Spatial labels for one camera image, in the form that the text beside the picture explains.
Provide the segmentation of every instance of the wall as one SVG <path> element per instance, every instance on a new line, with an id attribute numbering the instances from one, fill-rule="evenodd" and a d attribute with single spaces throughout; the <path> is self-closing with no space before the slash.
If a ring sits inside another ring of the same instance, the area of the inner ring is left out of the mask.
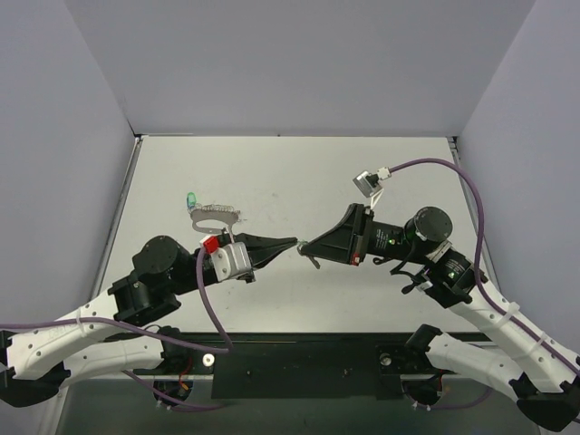
<path id="1" fill-rule="evenodd" d="M 534 0 L 66 0 L 138 133 L 461 132 Z"/>
<path id="2" fill-rule="evenodd" d="M 52 320 L 89 296 L 133 138 L 60 0 L 3 2 L 0 78 L 0 323 Z"/>
<path id="3" fill-rule="evenodd" d="M 577 351 L 579 20 L 576 0 L 536 3 L 459 141 L 502 290 Z"/>

